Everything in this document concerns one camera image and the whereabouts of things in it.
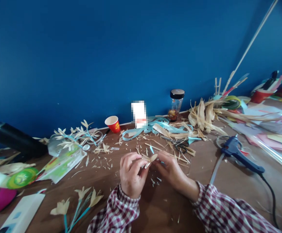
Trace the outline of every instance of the red cup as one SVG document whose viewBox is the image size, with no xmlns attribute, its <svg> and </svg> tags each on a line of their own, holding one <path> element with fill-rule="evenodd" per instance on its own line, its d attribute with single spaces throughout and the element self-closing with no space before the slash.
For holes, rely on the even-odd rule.
<svg viewBox="0 0 282 233">
<path fill-rule="evenodd" d="M 118 133 L 121 130 L 117 116 L 109 116 L 106 118 L 104 123 L 110 128 L 110 130 L 112 130 L 113 133 Z"/>
<path fill-rule="evenodd" d="M 268 97 L 270 97 L 276 91 L 277 90 L 267 91 L 267 90 L 258 89 L 258 90 L 255 91 L 255 93 L 251 97 L 250 102 L 253 102 L 253 103 L 256 103 L 256 104 L 263 103 Z"/>
</svg>

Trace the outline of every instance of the blue glue gun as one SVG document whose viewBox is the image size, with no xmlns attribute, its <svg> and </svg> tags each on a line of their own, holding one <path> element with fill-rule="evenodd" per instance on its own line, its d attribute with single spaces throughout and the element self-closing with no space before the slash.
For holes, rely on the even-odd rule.
<svg viewBox="0 0 282 233">
<path fill-rule="evenodd" d="M 232 136 L 225 142 L 224 146 L 221 148 L 221 152 L 224 153 L 227 157 L 234 156 L 239 162 L 241 162 L 246 168 L 248 168 L 252 172 L 255 172 L 257 174 L 264 173 L 264 167 L 256 165 L 247 157 L 245 157 L 239 150 L 238 145 L 241 146 L 241 143 L 238 140 L 237 135 Z"/>
</svg>

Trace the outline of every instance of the shirt sleeve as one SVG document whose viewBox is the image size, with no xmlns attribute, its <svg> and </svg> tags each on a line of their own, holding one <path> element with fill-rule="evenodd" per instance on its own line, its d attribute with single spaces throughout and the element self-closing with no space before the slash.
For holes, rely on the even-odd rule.
<svg viewBox="0 0 282 233">
<path fill-rule="evenodd" d="M 232 199 L 211 184 L 197 184 L 199 197 L 192 205 L 207 232 L 281 232 L 244 200 Z"/>
<path fill-rule="evenodd" d="M 109 195 L 107 205 L 91 221 L 89 232 L 130 232 L 131 222 L 139 214 L 139 200 L 131 199 L 119 184 Z"/>
</svg>

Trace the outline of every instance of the person's left hand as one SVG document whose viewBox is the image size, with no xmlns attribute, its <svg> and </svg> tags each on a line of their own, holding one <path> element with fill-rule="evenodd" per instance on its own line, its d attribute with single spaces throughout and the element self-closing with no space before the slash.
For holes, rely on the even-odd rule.
<svg viewBox="0 0 282 233">
<path fill-rule="evenodd" d="M 137 199 L 141 195 L 145 179 L 147 178 L 148 168 L 143 169 L 138 175 L 141 166 L 147 164 L 146 160 L 140 159 L 142 156 L 137 153 L 128 153 L 121 158 L 120 177 L 123 192 L 132 199 Z"/>
</svg>

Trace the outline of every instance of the black thermos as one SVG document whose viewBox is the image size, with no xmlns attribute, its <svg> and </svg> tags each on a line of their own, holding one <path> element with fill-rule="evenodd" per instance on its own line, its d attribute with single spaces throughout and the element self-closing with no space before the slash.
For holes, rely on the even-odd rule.
<svg viewBox="0 0 282 233">
<path fill-rule="evenodd" d="M 48 152 L 46 145 L 2 122 L 0 122 L 0 143 L 28 157 L 41 157 Z"/>
</svg>

